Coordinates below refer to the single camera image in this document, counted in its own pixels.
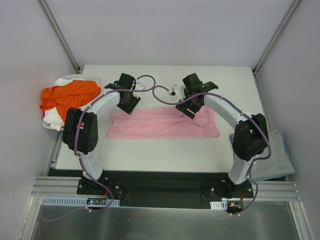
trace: black base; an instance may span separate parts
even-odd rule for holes
[[[216,188],[215,193],[222,198],[231,199],[235,195],[240,195],[244,190],[251,188],[251,183],[246,180],[245,182],[235,185],[229,177],[222,181]]]
[[[210,209],[210,202],[220,202],[219,188],[227,173],[104,171],[98,180],[111,190],[123,207]],[[233,198],[252,198],[252,186],[246,182]],[[77,194],[98,195],[106,190],[82,177]]]

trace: clothes pile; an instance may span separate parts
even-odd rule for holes
[[[69,108],[80,108],[90,103],[100,92],[101,88],[95,81],[58,78],[53,87],[45,88],[41,93],[43,121],[60,131],[65,125]]]

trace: white cloth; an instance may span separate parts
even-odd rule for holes
[[[73,80],[83,80],[83,78],[71,78],[69,80],[59,77],[53,84],[53,86],[64,86],[71,83]]]
[[[44,111],[43,121],[50,124],[51,129],[57,130],[58,132],[65,125],[56,107]]]

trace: white basket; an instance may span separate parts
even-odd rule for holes
[[[98,76],[86,76],[86,75],[82,75],[82,74],[70,74],[70,75],[64,75],[61,77],[62,79],[66,79],[66,80],[70,80],[70,79],[78,79],[79,80],[91,80],[91,81],[94,81],[96,82],[96,84],[102,88],[102,77],[98,77]],[[50,127],[50,124],[46,123],[45,121],[42,120],[42,126],[45,128],[45,129],[52,129]]]

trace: gray cloth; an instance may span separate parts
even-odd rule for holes
[[[251,178],[256,181],[263,181],[272,178],[283,177],[288,174],[295,173],[294,167],[286,153],[284,139],[277,128],[269,129],[269,142],[272,150],[271,157],[266,160],[258,160],[252,167]],[[268,148],[266,148],[260,157],[268,155]]]

